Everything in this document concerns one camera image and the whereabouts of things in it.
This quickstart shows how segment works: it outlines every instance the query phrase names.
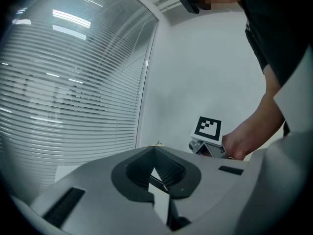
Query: person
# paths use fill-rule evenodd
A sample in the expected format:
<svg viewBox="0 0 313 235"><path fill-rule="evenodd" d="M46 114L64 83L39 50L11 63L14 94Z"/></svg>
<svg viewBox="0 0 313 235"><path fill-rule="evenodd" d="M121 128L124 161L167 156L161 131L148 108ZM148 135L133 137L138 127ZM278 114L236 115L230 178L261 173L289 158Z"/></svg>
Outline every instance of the person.
<svg viewBox="0 0 313 235"><path fill-rule="evenodd" d="M312 25L304 20L310 14L310 0L194 1L202 9L210 9L209 5L215 3L238 2L247 16L246 36L265 76L266 91L256 111L223 136L228 156L243 160L270 139L285 121L273 97L312 43ZM285 123L284 136L288 132Z"/></svg>

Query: person's arm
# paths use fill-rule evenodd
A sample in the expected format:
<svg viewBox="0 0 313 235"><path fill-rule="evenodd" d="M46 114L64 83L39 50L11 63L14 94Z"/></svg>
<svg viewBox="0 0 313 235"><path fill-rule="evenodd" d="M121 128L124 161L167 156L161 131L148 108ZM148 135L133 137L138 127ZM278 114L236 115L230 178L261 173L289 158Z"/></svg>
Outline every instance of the person's arm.
<svg viewBox="0 0 313 235"><path fill-rule="evenodd" d="M246 155L262 146L284 123L284 117L273 97L280 90L278 80L267 65L264 70L266 92L256 111L234 131L223 136L227 155L243 160Z"/></svg>

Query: ceiling light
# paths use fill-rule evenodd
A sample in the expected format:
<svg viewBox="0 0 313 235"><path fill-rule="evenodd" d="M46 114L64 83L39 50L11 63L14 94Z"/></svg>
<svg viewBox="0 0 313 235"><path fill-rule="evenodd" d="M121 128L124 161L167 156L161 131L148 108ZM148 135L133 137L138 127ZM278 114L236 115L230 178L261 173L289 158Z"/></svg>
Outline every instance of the ceiling light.
<svg viewBox="0 0 313 235"><path fill-rule="evenodd" d="M40 117L38 118L38 117L33 117L33 116L31 116L31 118L37 119L37 120L41 120L41 121L53 122L53 123L63 123L63 122L61 122L61 121L55 121L55 120L50 120L50 119L40 118Z"/></svg>
<svg viewBox="0 0 313 235"><path fill-rule="evenodd" d="M0 132L2 132L2 133L4 133L4 134L7 134L7 135L11 135L11 134L9 134L9 133L6 133L6 132L4 132L4 131L0 131Z"/></svg>
<svg viewBox="0 0 313 235"><path fill-rule="evenodd" d="M58 75L54 75L54 74L50 74L50 73L46 73L47 75L49 76L56 76L56 77L59 77Z"/></svg>
<svg viewBox="0 0 313 235"><path fill-rule="evenodd" d="M2 128L2 129L4 129L4 130L11 131L10 129L8 129L8 128L4 128L4 127L2 127L2 126L0 126L0 128Z"/></svg>
<svg viewBox="0 0 313 235"><path fill-rule="evenodd" d="M66 28L63 28L63 27L60 27L60 26L56 26L56 25L53 25L52 28L56 31L60 31L60 32L63 32L65 34L68 34L68 35L72 35L74 37L78 37L80 39L83 39L83 40L86 40L86 35L82 34L82 33L79 33L75 30L71 30L71 29L66 29Z"/></svg>
<svg viewBox="0 0 313 235"><path fill-rule="evenodd" d="M0 110L2 110L4 112L12 113L10 110L4 109L4 108L0 108Z"/></svg>
<svg viewBox="0 0 313 235"><path fill-rule="evenodd" d="M76 83L80 83L80 84L83 84L83 82L80 82L80 81L76 81L76 80L73 80L73 79L69 79L69 81L72 81L72 82L76 82Z"/></svg>
<svg viewBox="0 0 313 235"><path fill-rule="evenodd" d="M52 10L52 15L54 17L56 17L56 18L61 18L61 19L64 19L64 20L68 20L68 21L71 21L73 23L76 23L76 24L82 25L84 27L87 27L87 28L89 28L90 25L91 25L91 22L89 22L87 20L84 20L82 18L73 16L71 14L65 13L63 11Z"/></svg>
<svg viewBox="0 0 313 235"><path fill-rule="evenodd" d="M88 1L88 2L92 2L92 3L94 3L94 4L96 4L96 5L100 6L100 7L103 7L102 5L96 3L96 2L94 2L94 1L92 1L92 0L87 0L87 1Z"/></svg>
<svg viewBox="0 0 313 235"><path fill-rule="evenodd" d="M20 19L20 20L15 21L15 24L30 24L31 25L31 21L29 19Z"/></svg>

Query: headset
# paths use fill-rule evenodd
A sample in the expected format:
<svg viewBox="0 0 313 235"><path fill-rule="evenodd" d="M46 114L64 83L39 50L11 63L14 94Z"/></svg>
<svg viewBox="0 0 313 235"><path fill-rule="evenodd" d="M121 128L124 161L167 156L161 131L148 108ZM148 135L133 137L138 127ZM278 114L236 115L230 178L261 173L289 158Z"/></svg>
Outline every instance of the headset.
<svg viewBox="0 0 313 235"><path fill-rule="evenodd" d="M199 14L200 10L211 10L210 4L201 4L199 0L179 0L185 9L192 14Z"/></svg>

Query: dark slot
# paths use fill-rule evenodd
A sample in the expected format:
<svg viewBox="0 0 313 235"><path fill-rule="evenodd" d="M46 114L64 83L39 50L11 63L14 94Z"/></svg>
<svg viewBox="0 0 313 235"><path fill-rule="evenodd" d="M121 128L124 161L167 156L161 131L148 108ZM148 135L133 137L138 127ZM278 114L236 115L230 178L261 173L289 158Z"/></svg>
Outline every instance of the dark slot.
<svg viewBox="0 0 313 235"><path fill-rule="evenodd" d="M161 152L156 152L155 168L168 190L186 175L186 168Z"/></svg>
<svg viewBox="0 0 313 235"><path fill-rule="evenodd" d="M153 171L153 153L147 152L126 167L128 178L137 186L148 190L150 175Z"/></svg>
<svg viewBox="0 0 313 235"><path fill-rule="evenodd" d="M187 218L179 216L174 201L170 199L166 225L172 231L177 231L189 224L191 224L191 222Z"/></svg>
<svg viewBox="0 0 313 235"><path fill-rule="evenodd" d="M44 215L44 219L51 225L60 228L84 193L84 190L71 188L52 207L52 209Z"/></svg>
<svg viewBox="0 0 313 235"><path fill-rule="evenodd" d="M228 166L221 166L219 168L219 170L222 170L222 171L226 171L226 172L229 172L229 173L232 173L232 174L236 174L236 175L241 175L243 173L244 170L242 169L237 169L237 168L233 168L233 167L228 167Z"/></svg>

